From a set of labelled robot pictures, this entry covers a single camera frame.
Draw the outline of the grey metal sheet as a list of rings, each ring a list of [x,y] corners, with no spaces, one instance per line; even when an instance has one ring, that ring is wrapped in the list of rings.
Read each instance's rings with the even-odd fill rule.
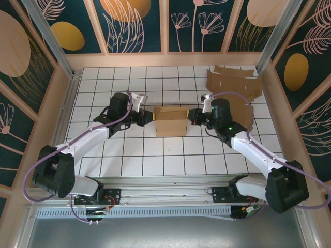
[[[265,207],[243,221],[211,216],[109,217],[82,223],[69,208],[28,208],[14,248],[323,248],[307,211]]]

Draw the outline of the brown cardboard box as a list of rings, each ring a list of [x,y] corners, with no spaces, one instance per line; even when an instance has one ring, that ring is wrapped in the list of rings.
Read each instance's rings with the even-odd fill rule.
[[[188,120],[187,107],[156,106],[155,132],[157,137],[185,137]]]
[[[262,96],[262,81],[254,73],[254,69],[215,66],[214,71],[207,71],[206,88],[214,94],[225,91],[237,92],[253,102]]]

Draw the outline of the aluminium base frame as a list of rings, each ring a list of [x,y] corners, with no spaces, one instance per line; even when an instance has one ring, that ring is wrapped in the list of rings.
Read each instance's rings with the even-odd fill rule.
[[[250,177],[264,178],[263,175]],[[141,204],[145,204],[148,201],[188,202],[191,197],[211,196],[212,187],[229,187],[229,181],[233,178],[229,178],[229,176],[193,176],[188,178],[182,176],[154,176],[150,178],[106,177],[93,179],[103,183],[104,189],[121,189],[121,198],[136,198]],[[27,193],[25,181],[22,183],[22,194],[28,201],[35,203],[52,198],[50,193],[44,199],[32,198]]]

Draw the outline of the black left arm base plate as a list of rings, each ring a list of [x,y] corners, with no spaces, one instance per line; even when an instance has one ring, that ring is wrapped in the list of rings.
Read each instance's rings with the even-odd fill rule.
[[[78,195],[74,199],[75,205],[119,205],[121,199],[121,189],[104,189],[101,198],[94,196]]]

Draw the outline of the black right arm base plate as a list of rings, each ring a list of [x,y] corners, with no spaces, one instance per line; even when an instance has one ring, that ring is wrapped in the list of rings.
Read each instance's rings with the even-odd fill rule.
[[[248,196],[233,193],[228,187],[212,187],[211,196],[214,204],[222,203],[244,203],[248,204],[252,200]]]

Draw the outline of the small circuit board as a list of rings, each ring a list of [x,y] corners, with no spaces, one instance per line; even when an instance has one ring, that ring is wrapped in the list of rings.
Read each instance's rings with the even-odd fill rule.
[[[85,215],[86,216],[104,216],[108,213],[105,208],[101,209],[87,209]]]
[[[247,218],[252,217],[260,210],[257,205],[252,206],[232,206],[230,217],[235,221],[244,221]]]

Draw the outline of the aluminium corner post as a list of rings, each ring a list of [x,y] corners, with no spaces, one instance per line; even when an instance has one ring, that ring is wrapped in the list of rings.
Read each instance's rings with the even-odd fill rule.
[[[51,51],[55,55],[58,63],[61,65],[62,69],[69,78],[73,78],[73,69],[59,43],[56,40],[51,28],[43,17],[42,12],[40,11],[35,0],[21,0],[27,12],[30,14],[32,20],[36,24],[37,28],[43,35],[46,40],[46,43],[49,45]]]
[[[289,0],[288,4],[286,5],[255,66],[258,76],[262,75],[277,45],[281,41],[281,38],[286,33],[288,27],[292,23],[292,20],[296,15],[301,3],[302,0]]]

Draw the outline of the aluminium side rail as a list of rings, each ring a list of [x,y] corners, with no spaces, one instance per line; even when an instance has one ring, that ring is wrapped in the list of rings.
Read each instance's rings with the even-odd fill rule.
[[[46,145],[55,147],[66,139],[80,76],[81,71],[69,77],[60,67],[54,70],[38,114],[38,152]]]

